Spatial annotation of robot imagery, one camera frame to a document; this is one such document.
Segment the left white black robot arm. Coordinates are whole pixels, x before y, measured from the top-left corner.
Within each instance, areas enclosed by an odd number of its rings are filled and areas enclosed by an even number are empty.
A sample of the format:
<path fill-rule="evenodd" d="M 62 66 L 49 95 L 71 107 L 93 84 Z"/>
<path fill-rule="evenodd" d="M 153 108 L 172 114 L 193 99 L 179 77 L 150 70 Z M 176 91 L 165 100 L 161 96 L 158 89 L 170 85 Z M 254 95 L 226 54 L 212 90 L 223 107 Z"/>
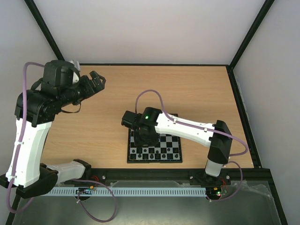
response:
<path fill-rule="evenodd" d="M 43 76 L 30 89 L 24 87 L 16 107 L 16 140 L 8 171 L 0 177 L 7 190 L 28 199 L 49 193 L 55 185 L 72 179 L 88 179 L 91 165 L 75 159 L 45 165 L 41 157 L 56 115 L 67 105 L 80 106 L 105 88 L 105 78 L 92 71 L 80 75 L 75 64 L 52 60 L 43 65 Z"/>

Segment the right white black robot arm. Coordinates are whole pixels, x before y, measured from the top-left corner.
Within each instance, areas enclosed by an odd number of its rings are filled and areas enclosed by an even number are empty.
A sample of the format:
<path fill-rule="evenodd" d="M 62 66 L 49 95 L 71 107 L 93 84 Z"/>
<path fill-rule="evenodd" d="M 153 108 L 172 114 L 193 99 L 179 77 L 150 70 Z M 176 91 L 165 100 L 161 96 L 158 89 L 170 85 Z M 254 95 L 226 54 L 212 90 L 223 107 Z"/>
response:
<path fill-rule="evenodd" d="M 125 111 L 121 125 L 132 130 L 136 147 L 153 147 L 161 135 L 188 139 L 209 148 L 204 177 L 208 183 L 221 178 L 221 168 L 228 163 L 233 136 L 224 121 L 200 123 L 147 107 L 143 113 Z"/>

